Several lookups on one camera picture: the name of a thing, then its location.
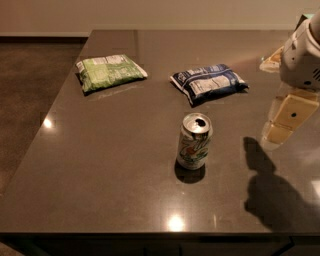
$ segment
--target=can lid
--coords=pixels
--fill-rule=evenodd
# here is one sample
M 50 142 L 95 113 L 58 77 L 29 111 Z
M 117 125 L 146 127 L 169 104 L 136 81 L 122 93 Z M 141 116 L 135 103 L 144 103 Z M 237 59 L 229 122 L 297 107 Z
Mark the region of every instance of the can lid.
M 192 113 L 183 119 L 183 126 L 191 133 L 207 133 L 210 130 L 211 122 L 209 117 L 201 113 Z

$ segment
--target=snack bag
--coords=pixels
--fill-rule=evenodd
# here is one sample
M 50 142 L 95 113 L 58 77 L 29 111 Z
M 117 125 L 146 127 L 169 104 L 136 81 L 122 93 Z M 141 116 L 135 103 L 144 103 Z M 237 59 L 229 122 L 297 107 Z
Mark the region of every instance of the snack bag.
M 126 55 L 85 59 L 76 66 L 85 95 L 148 77 L 147 73 Z
M 224 64 L 175 73 L 170 79 L 179 90 L 187 95 L 192 106 L 249 88 L 236 73 Z

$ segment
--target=soda can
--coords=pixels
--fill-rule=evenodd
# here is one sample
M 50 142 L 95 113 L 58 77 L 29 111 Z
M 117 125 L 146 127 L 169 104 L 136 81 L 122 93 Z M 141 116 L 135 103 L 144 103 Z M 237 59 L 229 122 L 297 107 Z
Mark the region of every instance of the soda can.
M 188 170 L 201 168 L 206 161 L 212 137 L 210 119 L 201 113 L 192 113 L 182 121 L 177 162 Z

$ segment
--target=white robot part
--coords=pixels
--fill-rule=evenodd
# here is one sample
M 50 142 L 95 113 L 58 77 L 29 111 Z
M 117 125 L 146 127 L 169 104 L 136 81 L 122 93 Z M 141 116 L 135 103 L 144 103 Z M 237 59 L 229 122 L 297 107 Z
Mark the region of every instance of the white robot part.
M 318 109 L 319 42 L 320 10 L 311 19 L 304 20 L 283 48 L 273 54 L 280 55 L 279 73 L 285 90 L 280 90 L 274 100 L 263 128 L 260 143 L 265 150 L 280 147 Z M 269 61 L 276 62 L 277 58 L 270 57 Z M 270 69 L 266 63 L 260 68 Z
M 280 78 L 292 87 L 320 90 L 320 11 L 306 19 L 285 43 Z

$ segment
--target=wall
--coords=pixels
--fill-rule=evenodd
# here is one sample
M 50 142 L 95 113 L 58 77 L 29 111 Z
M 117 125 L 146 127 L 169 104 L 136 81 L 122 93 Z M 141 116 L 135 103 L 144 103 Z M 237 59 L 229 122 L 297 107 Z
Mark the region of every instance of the wall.
M 0 0 L 0 36 L 87 36 L 92 29 L 293 29 L 314 0 Z

